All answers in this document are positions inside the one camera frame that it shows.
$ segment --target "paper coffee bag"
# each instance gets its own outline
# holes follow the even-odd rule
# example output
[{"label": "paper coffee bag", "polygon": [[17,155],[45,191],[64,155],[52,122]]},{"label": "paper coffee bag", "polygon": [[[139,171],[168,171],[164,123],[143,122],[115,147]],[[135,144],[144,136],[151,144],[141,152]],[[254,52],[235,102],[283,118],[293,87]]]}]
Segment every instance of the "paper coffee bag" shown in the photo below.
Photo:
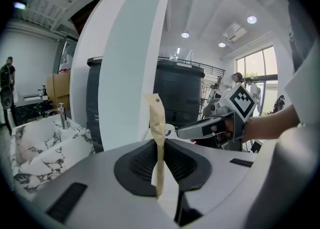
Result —
[{"label": "paper coffee bag", "polygon": [[165,131],[166,118],[165,108],[158,94],[145,95],[150,105],[150,131],[157,145],[157,164],[155,170],[155,188],[157,198],[164,189],[164,171],[165,171]]}]

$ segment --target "bottle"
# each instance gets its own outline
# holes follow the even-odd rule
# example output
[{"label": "bottle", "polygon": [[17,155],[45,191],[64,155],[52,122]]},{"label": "bottle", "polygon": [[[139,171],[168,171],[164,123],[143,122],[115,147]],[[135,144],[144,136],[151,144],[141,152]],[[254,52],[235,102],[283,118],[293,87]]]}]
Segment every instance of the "bottle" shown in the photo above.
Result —
[{"label": "bottle", "polygon": [[43,101],[48,101],[48,94],[47,94],[46,85],[42,85],[42,86],[43,86],[42,100]]}]

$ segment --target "white ceiling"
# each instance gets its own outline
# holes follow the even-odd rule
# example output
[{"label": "white ceiling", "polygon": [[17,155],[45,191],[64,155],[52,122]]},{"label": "white ceiling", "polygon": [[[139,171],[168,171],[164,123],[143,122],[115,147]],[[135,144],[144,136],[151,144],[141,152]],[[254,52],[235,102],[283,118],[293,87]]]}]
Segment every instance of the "white ceiling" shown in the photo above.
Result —
[{"label": "white ceiling", "polygon": [[[11,28],[46,31],[50,38],[62,39],[69,35],[78,38],[70,18],[93,0],[23,0],[27,3],[22,14],[14,15],[8,24]],[[277,15],[270,17],[268,8],[277,0],[169,0],[162,32],[159,55],[169,56],[178,47],[179,59],[190,57],[196,62],[214,65],[217,59],[233,53],[254,39],[273,31],[270,24]],[[256,15],[257,23],[247,23],[248,15]],[[223,33],[232,23],[242,25],[247,33],[233,47],[218,47],[224,41]],[[189,38],[182,38],[183,31]]]},{"label": "white ceiling", "polygon": [[[267,36],[277,28],[276,14],[268,10],[279,0],[169,0],[162,32],[159,56],[168,57],[178,47],[179,59],[192,59],[195,62],[222,67],[220,58],[234,53],[253,41]],[[257,23],[249,24],[247,17],[254,15]],[[288,11],[281,24],[289,22]],[[247,33],[221,48],[226,42],[223,33],[232,23],[241,25]],[[188,31],[189,38],[181,34]]]}]

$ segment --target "marble surface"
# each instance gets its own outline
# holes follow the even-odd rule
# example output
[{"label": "marble surface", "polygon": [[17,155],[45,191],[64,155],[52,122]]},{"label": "marble surface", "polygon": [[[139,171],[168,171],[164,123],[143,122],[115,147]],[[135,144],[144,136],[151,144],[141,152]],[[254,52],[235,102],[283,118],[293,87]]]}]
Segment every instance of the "marble surface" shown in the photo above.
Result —
[{"label": "marble surface", "polygon": [[12,130],[10,164],[15,190],[32,200],[38,190],[83,158],[94,154],[90,130],[60,115],[26,123]]},{"label": "marble surface", "polygon": [[19,95],[18,101],[16,102],[15,106],[22,107],[27,105],[34,105],[41,102],[43,102],[43,100],[42,100],[42,97],[39,95],[39,93],[33,94],[33,95]]},{"label": "marble surface", "polygon": [[19,124],[26,122],[29,119],[37,118],[44,114],[44,111],[52,109],[52,105],[48,102],[30,103],[21,106],[15,106],[16,119]]}]

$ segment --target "black slot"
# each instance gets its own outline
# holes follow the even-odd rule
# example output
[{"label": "black slot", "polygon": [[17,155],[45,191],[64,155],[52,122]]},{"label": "black slot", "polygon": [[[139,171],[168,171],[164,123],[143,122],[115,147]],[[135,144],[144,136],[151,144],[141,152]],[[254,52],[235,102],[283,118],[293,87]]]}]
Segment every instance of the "black slot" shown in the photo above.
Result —
[{"label": "black slot", "polygon": [[164,161],[182,192],[200,189],[212,172],[211,163],[205,157],[170,139],[164,142]]},{"label": "black slot", "polygon": [[87,189],[83,183],[73,183],[46,212],[50,217],[64,223]]},{"label": "black slot", "polygon": [[230,163],[238,164],[240,166],[244,166],[244,167],[248,167],[248,168],[251,168],[251,166],[254,164],[252,161],[247,161],[247,160],[243,160],[243,159],[236,159],[236,158],[233,158],[232,160],[230,160]]},{"label": "black slot", "polygon": [[174,221],[181,227],[201,218],[203,215],[194,208],[190,208],[184,192],[179,191],[178,203]]},{"label": "black slot", "polygon": [[133,195],[156,197],[156,187],[151,179],[157,160],[157,144],[151,140],[121,156],[114,164],[114,176]]}]

